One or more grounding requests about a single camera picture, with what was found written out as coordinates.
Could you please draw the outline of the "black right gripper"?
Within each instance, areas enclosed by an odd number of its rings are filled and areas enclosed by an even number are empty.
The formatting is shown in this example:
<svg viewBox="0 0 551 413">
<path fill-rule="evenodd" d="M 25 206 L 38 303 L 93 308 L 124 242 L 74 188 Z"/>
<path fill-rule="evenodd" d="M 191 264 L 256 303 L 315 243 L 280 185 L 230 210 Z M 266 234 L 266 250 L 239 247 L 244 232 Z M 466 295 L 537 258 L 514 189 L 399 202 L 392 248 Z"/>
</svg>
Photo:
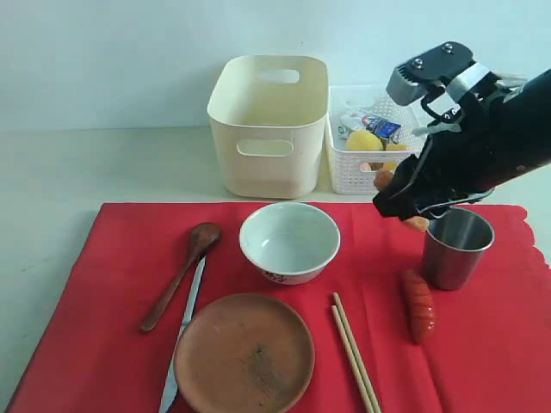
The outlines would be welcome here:
<svg viewBox="0 0 551 413">
<path fill-rule="evenodd" d="M 384 218 L 406 220 L 442 215 L 450 206 L 474 203 L 517 175 L 517 150 L 505 130 L 505 98 L 499 87 L 478 100 L 478 107 L 461 106 L 461 130 L 427 137 L 419 156 L 401 162 L 393 178 L 373 199 Z"/>
</svg>

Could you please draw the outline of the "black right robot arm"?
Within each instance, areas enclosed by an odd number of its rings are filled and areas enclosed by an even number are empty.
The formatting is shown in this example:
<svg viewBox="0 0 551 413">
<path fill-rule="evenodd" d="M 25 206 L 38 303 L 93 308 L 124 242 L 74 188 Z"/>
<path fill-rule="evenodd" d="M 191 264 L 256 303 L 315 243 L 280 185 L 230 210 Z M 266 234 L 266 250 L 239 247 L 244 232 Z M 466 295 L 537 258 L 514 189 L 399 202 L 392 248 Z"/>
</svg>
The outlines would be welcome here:
<svg viewBox="0 0 551 413">
<path fill-rule="evenodd" d="M 429 133 L 375 197 L 383 217 L 440 219 L 460 203 L 550 163 L 550 73 L 516 89 L 486 75 L 459 101 L 453 129 Z"/>
</svg>

